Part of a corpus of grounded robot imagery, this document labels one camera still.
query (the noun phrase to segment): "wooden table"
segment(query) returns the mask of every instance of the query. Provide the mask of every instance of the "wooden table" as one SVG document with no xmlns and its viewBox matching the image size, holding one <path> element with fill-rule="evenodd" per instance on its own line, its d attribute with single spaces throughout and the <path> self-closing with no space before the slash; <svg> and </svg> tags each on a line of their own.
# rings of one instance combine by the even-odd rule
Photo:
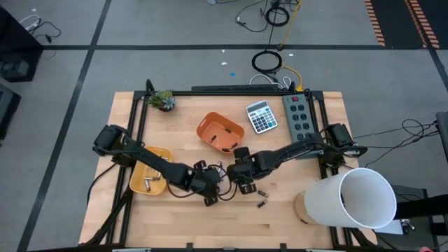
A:
<svg viewBox="0 0 448 252">
<path fill-rule="evenodd" d="M 127 126 L 133 92 L 115 94 L 108 124 Z M 329 123 L 349 122 L 340 92 L 324 92 Z M 257 135 L 246 114 L 246 106 L 266 99 L 279 126 Z M 196 135 L 196 127 L 204 116 L 215 111 L 241 125 L 245 135 L 241 146 L 248 146 L 252 153 L 274 150 L 291 143 L 281 97 L 176 97 L 176 108 L 168 113 L 148 109 L 143 141 L 146 145 L 169 148 L 175 162 L 192 166 L 199 160 L 207 164 L 222 161 L 224 166 L 234 162 L 233 155 L 222 154 L 205 144 Z M 136 127 L 141 104 L 137 110 Z M 316 102 L 316 113 L 320 115 Z M 111 165 L 111 157 L 101 157 L 97 176 Z M 357 167 L 357 160 L 347 160 Z M 111 212 L 116 188 L 118 168 L 101 178 L 92 190 L 84 220 L 80 242 L 86 242 L 99 229 Z M 193 195 L 178 199 L 164 192 L 159 196 L 134 194 L 129 220 L 126 247 L 185 248 L 193 242 L 195 248 L 269 248 L 277 249 L 287 243 L 289 249 L 331 249 L 328 227 L 307 225 L 293 212 L 294 197 L 320 179 L 317 159 L 291 160 L 283 163 L 268 177 L 256 181 L 259 190 L 269 193 L 269 202 L 262 208 L 257 203 L 265 198 L 259 194 L 242 195 L 237 192 L 229 202 L 205 207 L 203 198 Z M 184 192 L 175 189 L 175 193 Z M 122 216 L 118 217 L 117 231 Z M 344 243 L 339 229 L 339 242 Z M 365 231 L 367 238 L 376 243 L 375 235 Z"/>
</svg>

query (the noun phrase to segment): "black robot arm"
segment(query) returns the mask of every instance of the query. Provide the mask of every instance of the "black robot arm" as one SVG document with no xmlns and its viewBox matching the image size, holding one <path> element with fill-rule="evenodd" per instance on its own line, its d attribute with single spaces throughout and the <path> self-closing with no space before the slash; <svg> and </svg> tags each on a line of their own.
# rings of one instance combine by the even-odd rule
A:
<svg viewBox="0 0 448 252">
<path fill-rule="evenodd" d="M 94 141 L 93 151 L 101 156 L 112 155 L 119 165 L 134 165 L 138 160 L 160 172 L 169 184 L 186 192 L 193 191 L 204 197 L 210 206 L 218 201 L 219 173 L 199 161 L 194 168 L 186 164 L 171 163 L 146 150 L 141 142 L 129 137 L 127 130 L 117 125 L 105 126 Z"/>
<path fill-rule="evenodd" d="M 339 167 L 345 164 L 343 155 L 357 158 L 367 151 L 366 147 L 353 142 L 345 125 L 329 125 L 325 132 L 330 144 L 323 141 L 321 132 L 317 132 L 278 150 L 262 150 L 251 155 L 248 148 L 238 148 L 234 151 L 235 164 L 227 167 L 227 175 L 242 194 L 254 193 L 257 190 L 255 180 L 268 176 L 283 162 L 309 152 L 321 151 L 320 158 L 326 165 Z"/>
<path fill-rule="evenodd" d="M 318 132 L 308 134 L 304 140 L 278 150 L 262 150 L 250 155 L 248 148 L 236 149 L 235 164 L 227 168 L 230 182 L 236 183 L 243 194 L 254 193 L 254 180 L 266 177 L 279 168 L 281 163 L 308 152 L 323 151 L 325 163 L 338 167 L 340 162 L 344 162 L 342 155 L 346 151 L 359 156 L 367 150 L 354 144 L 344 125 L 330 125 L 325 128 L 325 132 L 331 145 L 324 143 L 321 132 Z M 168 162 L 146 150 L 141 142 L 129 137 L 126 129 L 117 125 L 104 127 L 94 141 L 93 151 L 101 156 L 112 155 L 113 161 L 123 166 L 135 165 L 138 160 L 160 172 L 170 185 L 203 196 L 206 206 L 218 201 L 218 183 L 221 177 L 216 165 L 207 166 L 203 160 L 197 162 L 194 167 Z"/>
</svg>

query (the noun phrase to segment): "yellow tray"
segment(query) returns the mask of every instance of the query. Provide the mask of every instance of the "yellow tray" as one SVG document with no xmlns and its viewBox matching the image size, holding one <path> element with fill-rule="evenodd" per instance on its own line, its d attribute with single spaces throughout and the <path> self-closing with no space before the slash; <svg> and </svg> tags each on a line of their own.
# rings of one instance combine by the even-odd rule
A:
<svg viewBox="0 0 448 252">
<path fill-rule="evenodd" d="M 152 153 L 167 158 L 168 162 L 173 162 L 173 153 L 167 148 L 161 148 L 156 146 L 145 146 L 145 149 L 151 151 Z M 159 172 L 149 167 L 148 165 L 137 161 L 132 173 L 131 181 L 129 182 L 130 188 L 136 193 L 144 193 L 147 195 L 159 195 L 165 191 L 167 187 L 167 180 L 160 177 L 158 181 L 149 181 L 150 191 L 146 191 L 145 178 L 152 177 L 155 178 L 159 175 Z"/>
</svg>

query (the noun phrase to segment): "white paper cup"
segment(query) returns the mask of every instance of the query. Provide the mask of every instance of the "white paper cup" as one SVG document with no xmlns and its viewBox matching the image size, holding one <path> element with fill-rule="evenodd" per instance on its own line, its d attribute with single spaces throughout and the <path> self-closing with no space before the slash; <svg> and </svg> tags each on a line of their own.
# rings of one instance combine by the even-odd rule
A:
<svg viewBox="0 0 448 252">
<path fill-rule="evenodd" d="M 322 225 L 376 229 L 393 220 L 397 202 L 381 174 L 356 168 L 317 182 L 305 192 L 304 207 Z"/>
</svg>

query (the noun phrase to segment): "succulent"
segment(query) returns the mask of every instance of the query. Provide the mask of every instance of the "succulent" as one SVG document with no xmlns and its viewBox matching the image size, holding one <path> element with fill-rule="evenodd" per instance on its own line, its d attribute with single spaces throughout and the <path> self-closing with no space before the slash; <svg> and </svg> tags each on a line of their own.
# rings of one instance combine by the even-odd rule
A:
<svg viewBox="0 0 448 252">
<path fill-rule="evenodd" d="M 176 101 L 171 90 L 156 92 L 149 97 L 148 105 L 154 109 L 172 110 Z"/>
<path fill-rule="evenodd" d="M 167 97 L 162 100 L 164 109 L 173 109 L 175 105 L 174 97 Z"/>
</svg>

